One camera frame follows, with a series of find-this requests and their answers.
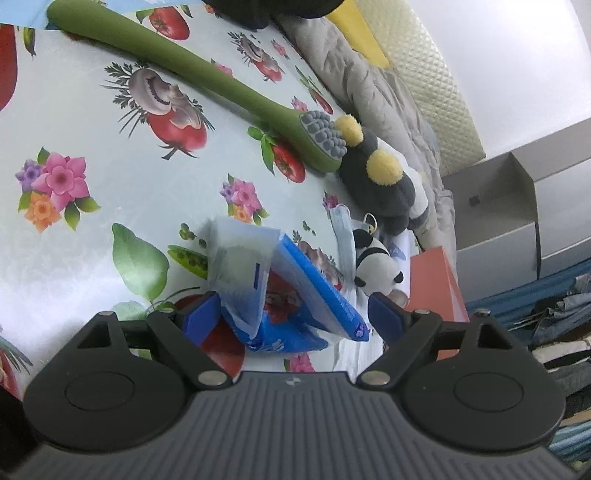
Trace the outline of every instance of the yellow pillow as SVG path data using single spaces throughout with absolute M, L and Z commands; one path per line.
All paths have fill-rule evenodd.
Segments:
M 390 66 L 386 55 L 379 48 L 378 42 L 353 0 L 345 0 L 326 18 L 341 30 L 351 47 L 361 53 L 368 62 L 383 69 Z

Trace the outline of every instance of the tablecloth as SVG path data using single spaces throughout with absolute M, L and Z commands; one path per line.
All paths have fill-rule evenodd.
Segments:
M 275 27 L 252 33 L 203 3 L 128 16 L 278 103 L 342 113 Z M 3 25 L 0 51 L 0 380 L 17 396 L 98 311 L 141 317 L 204 293 L 217 215 L 281 228 L 338 266 L 327 209 L 353 206 L 272 125 L 61 31 Z M 150 88 L 137 87 L 142 75 Z M 330 340 L 290 358 L 233 344 L 230 360 L 331 370 Z

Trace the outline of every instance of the panda plush toy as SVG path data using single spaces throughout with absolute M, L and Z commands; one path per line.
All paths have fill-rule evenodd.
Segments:
M 389 295 L 404 280 L 398 262 L 390 257 L 381 242 L 365 230 L 354 230 L 353 238 L 357 256 L 355 285 L 368 297 L 376 291 Z

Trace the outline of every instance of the ribbed black surface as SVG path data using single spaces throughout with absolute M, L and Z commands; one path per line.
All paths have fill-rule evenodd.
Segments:
M 343 373 L 246 373 L 228 390 L 195 397 L 173 428 L 146 445 L 97 456 L 42 447 L 13 475 L 17 480 L 575 477 L 544 448 L 480 457 L 439 445 L 416 431 L 389 396 L 357 389 Z

